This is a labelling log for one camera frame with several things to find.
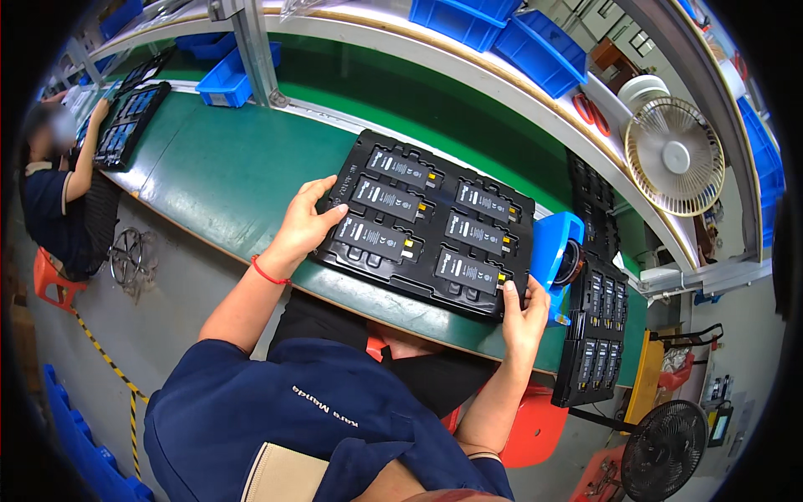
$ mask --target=yellow black tape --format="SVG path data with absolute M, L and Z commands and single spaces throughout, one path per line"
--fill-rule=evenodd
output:
M 128 379 L 128 377 L 126 377 L 123 374 L 120 368 L 118 368 L 117 365 L 114 364 L 114 361 L 112 361 L 112 359 L 108 356 L 108 354 L 106 354 L 106 351 L 104 351 L 100 347 L 98 340 L 96 340 L 95 337 L 92 335 L 92 332 L 89 331 L 89 328 L 87 328 L 87 325 L 86 323 L 84 323 L 84 320 L 81 319 L 81 316 L 79 315 L 78 311 L 75 310 L 75 308 L 72 306 L 70 306 L 70 308 L 72 308 L 72 313 L 75 314 L 75 318 L 78 320 L 78 324 L 81 325 L 81 328 L 84 330 L 84 333 L 86 333 L 87 337 L 89 338 L 89 341 L 92 342 L 92 345 L 95 346 L 95 349 L 97 349 L 100 355 L 103 356 L 104 361 L 106 361 L 108 365 L 112 367 L 114 373 L 118 377 L 120 377 L 120 379 L 125 383 L 125 385 L 129 389 L 131 389 L 131 452 L 134 455 L 134 472 L 135 474 L 137 474 L 137 479 L 139 481 L 142 481 L 142 478 L 140 476 L 140 460 L 139 457 L 137 456 L 137 396 L 139 396 L 140 399 L 142 399 L 142 401 L 145 402 L 145 404 L 148 404 L 148 396 L 146 396 L 139 389 L 137 389 L 137 386 L 131 383 L 131 381 Z

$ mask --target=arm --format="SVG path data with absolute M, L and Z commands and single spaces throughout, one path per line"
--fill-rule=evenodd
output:
M 282 227 L 270 246 L 257 258 L 259 268 L 274 279 L 286 279 L 323 242 L 329 229 L 349 210 L 345 204 L 318 215 L 315 203 L 332 188 L 337 176 L 307 182 L 287 207 Z M 212 312 L 201 328 L 198 341 L 228 341 L 250 354 L 284 290 L 249 267 L 234 289 Z
M 481 451 L 499 453 L 504 449 L 544 335 L 549 295 L 532 276 L 524 298 L 525 310 L 519 307 L 519 294 L 512 281 L 504 285 L 504 303 L 505 358 L 454 433 L 466 455 Z
M 92 110 L 87 125 L 87 136 L 84 138 L 84 146 L 78 155 L 75 164 L 75 172 L 70 176 L 67 183 L 67 202 L 74 201 L 78 197 L 86 194 L 92 186 L 92 158 L 98 143 L 100 124 L 108 113 L 108 100 L 101 98 Z

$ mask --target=black pants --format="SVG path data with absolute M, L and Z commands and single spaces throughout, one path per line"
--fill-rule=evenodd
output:
M 364 352 L 368 335 L 364 317 L 294 289 L 268 353 L 289 338 L 323 338 Z M 463 404 L 488 381 L 496 366 L 493 361 L 449 347 L 438 354 L 396 360 L 391 359 L 388 349 L 383 349 L 382 355 L 382 365 L 438 418 Z

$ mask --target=window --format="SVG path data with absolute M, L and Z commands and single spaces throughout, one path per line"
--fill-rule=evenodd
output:
M 655 42 L 653 42 L 652 39 L 647 36 L 647 33 L 645 33 L 644 30 L 639 31 L 632 39 L 630 39 L 630 45 L 642 58 L 650 54 L 650 51 L 655 49 Z

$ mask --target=right hand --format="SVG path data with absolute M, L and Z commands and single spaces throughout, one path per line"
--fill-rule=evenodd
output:
M 503 297 L 502 338 L 506 345 L 505 358 L 511 357 L 532 367 L 547 324 L 549 295 L 529 275 L 527 291 L 524 293 L 524 310 L 519 306 L 519 293 L 513 281 L 509 280 L 504 284 Z
M 100 126 L 103 119 L 108 115 L 108 106 L 108 100 L 106 98 L 100 98 L 100 101 L 97 102 L 95 108 L 92 110 L 92 114 L 89 116 L 89 124 Z

